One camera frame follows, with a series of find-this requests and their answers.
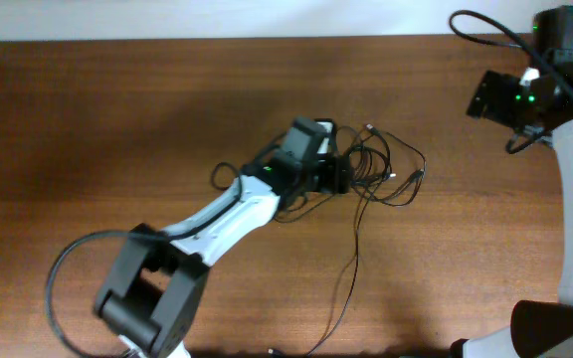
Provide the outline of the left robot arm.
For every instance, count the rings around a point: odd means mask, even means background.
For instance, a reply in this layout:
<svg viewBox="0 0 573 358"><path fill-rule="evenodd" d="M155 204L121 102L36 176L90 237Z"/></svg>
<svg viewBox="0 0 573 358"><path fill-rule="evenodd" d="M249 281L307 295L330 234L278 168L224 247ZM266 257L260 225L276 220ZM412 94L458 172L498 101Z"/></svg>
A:
<svg viewBox="0 0 573 358"><path fill-rule="evenodd" d="M183 339L214 263L306 194L346 191L336 133L331 119L298 117L211 204L160 231L145 224L129 231L94 306L129 356L187 356Z"/></svg>

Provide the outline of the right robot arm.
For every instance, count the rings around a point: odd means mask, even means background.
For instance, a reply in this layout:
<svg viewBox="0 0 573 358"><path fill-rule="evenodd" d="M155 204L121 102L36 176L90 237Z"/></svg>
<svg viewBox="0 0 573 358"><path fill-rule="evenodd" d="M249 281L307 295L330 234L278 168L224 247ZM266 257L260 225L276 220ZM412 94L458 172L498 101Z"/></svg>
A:
<svg viewBox="0 0 573 358"><path fill-rule="evenodd" d="M505 46L529 58L521 77L488 71L467 109L512 129L509 154L542 143L554 150L561 175L564 249L554 302L521 300L509 324L484 337L464 338L450 348L453 357L573 357L573 5L537 13L531 41L475 11L468 16L494 26Z"/></svg>

